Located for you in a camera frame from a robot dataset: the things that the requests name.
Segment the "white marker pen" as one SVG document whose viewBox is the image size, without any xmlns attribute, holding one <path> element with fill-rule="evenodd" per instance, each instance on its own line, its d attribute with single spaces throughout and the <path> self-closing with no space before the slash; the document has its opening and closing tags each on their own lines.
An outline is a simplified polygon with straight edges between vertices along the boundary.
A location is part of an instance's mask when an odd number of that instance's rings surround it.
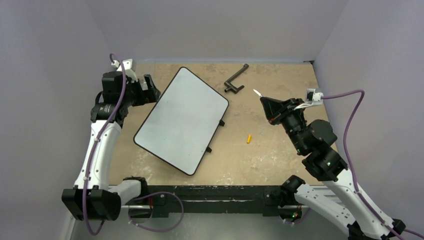
<svg viewBox="0 0 424 240">
<path fill-rule="evenodd" d="M 258 91 L 258 90 L 256 90 L 256 89 L 253 89 L 253 92 L 255 93 L 255 94 L 257 94 L 260 98 L 262 98 L 263 97 L 263 95 Z"/>
</svg>

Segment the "yellow marker cap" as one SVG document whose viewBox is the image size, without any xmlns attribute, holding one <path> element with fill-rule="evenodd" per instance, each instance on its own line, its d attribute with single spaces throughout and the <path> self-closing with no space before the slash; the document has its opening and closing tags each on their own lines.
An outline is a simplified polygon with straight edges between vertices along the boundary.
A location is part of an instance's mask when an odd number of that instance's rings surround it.
<svg viewBox="0 0 424 240">
<path fill-rule="evenodd" d="M 249 134 L 249 135 L 248 135 L 248 137 L 247 137 L 246 143 L 247 143 L 247 144 L 250 144 L 250 143 L 251 143 L 251 141 L 252 141 L 252 135 L 251 135 L 251 134 Z"/>
</svg>

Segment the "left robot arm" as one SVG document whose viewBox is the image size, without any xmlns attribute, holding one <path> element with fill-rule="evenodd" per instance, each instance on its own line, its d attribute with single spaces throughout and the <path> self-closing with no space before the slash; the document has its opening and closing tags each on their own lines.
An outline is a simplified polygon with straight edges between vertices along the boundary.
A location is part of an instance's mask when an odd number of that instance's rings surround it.
<svg viewBox="0 0 424 240">
<path fill-rule="evenodd" d="M 121 207 L 131 200 L 142 205 L 149 199 L 145 178 L 130 176 L 110 186 L 109 173 L 129 107 L 156 103 L 161 92 L 150 74 L 138 78 L 110 71 L 103 74 L 101 83 L 102 91 L 90 111 L 90 140 L 83 166 L 73 187 L 64 189 L 61 195 L 66 208 L 79 221 L 114 221 Z"/>
</svg>

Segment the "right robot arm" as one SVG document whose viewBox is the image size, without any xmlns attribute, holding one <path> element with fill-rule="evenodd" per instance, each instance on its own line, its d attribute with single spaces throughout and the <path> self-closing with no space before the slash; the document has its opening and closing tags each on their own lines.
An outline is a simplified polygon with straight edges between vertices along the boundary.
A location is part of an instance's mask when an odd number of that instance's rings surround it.
<svg viewBox="0 0 424 240">
<path fill-rule="evenodd" d="M 307 172 L 328 187 L 341 201 L 334 202 L 317 193 L 296 175 L 290 176 L 269 198 L 280 207 L 295 201 L 319 213 L 342 230 L 350 240 L 388 240 L 400 236 L 406 225 L 381 211 L 363 189 L 354 183 L 353 172 L 332 144 L 337 140 L 328 121 L 308 124 L 301 98 L 278 100 L 260 97 L 265 117 L 271 125 L 282 125 L 297 154 L 304 156 Z"/>
</svg>

